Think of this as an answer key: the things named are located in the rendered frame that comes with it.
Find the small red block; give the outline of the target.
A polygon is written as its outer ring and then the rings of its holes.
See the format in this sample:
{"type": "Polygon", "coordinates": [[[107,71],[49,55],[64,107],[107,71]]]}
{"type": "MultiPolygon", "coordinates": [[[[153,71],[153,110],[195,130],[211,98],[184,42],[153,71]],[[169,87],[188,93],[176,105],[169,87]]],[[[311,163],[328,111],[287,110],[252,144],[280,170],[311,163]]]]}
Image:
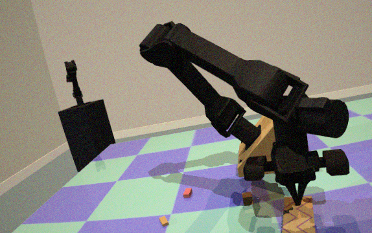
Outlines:
{"type": "Polygon", "coordinates": [[[191,194],[192,194],[192,188],[186,188],[183,193],[183,197],[190,197],[191,194]]]}

